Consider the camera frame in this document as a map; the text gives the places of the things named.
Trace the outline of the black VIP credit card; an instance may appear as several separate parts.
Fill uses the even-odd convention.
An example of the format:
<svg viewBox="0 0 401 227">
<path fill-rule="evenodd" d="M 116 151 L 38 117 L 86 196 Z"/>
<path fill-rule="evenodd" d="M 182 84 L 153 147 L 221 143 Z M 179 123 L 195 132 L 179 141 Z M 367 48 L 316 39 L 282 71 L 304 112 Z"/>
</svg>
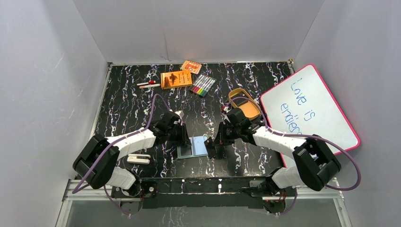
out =
<svg viewBox="0 0 401 227">
<path fill-rule="evenodd" d="M 178 147 L 177 152 L 179 158 L 185 158 L 192 155 L 191 147 Z"/>
</svg>

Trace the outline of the green card holder wallet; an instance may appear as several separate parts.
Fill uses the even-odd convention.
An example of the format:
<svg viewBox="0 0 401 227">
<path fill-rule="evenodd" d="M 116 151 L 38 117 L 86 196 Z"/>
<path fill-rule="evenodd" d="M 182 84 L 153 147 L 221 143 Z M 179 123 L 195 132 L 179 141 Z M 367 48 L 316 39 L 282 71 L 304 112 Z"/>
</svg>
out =
<svg viewBox="0 0 401 227">
<path fill-rule="evenodd" d="M 192 149 L 192 155 L 186 158 L 192 158 L 192 157 L 202 157 L 202 156 L 207 156 L 207 151 L 206 147 L 204 145 L 204 141 L 208 139 L 206 136 L 197 136 L 197 137 L 190 137 L 192 145 L 190 146 Z"/>
</svg>

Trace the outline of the black credit cards stack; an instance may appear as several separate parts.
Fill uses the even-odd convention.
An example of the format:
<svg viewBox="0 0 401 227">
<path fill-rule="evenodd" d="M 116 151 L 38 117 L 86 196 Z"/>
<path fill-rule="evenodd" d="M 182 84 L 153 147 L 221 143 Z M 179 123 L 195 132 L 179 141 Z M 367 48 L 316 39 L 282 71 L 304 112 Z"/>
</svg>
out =
<svg viewBox="0 0 401 227">
<path fill-rule="evenodd" d="M 240 107 L 244 104 L 246 104 L 249 101 L 249 98 L 247 97 L 235 97 L 233 99 L 233 104 L 235 104 L 237 107 Z"/>
</svg>

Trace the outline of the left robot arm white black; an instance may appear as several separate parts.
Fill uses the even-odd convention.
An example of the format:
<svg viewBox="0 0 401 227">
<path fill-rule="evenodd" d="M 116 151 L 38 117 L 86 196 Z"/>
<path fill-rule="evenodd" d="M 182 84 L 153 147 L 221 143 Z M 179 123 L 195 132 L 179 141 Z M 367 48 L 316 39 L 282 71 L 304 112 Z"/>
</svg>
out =
<svg viewBox="0 0 401 227">
<path fill-rule="evenodd" d="M 139 195 L 139 177 L 127 169 L 116 166 L 119 159 L 142 149 L 165 142 L 173 146 L 190 146 L 183 111 L 168 111 L 148 128 L 115 137 L 94 135 L 75 159 L 72 168 L 93 189 L 105 185 L 119 187 L 130 197 Z"/>
</svg>

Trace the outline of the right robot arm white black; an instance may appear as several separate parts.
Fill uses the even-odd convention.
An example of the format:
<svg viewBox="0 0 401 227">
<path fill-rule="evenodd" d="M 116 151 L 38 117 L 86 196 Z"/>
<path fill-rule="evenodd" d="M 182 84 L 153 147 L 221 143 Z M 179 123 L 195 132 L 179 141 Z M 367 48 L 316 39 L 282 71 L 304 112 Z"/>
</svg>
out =
<svg viewBox="0 0 401 227">
<path fill-rule="evenodd" d="M 341 170 L 337 158 L 318 136 L 286 137 L 280 131 L 251 122 L 239 108 L 225 115 L 211 145 L 228 146 L 236 139 L 274 150 L 295 162 L 294 166 L 278 168 L 266 177 L 267 192 L 273 196 L 280 195 L 287 187 L 299 185 L 320 191 Z"/>
</svg>

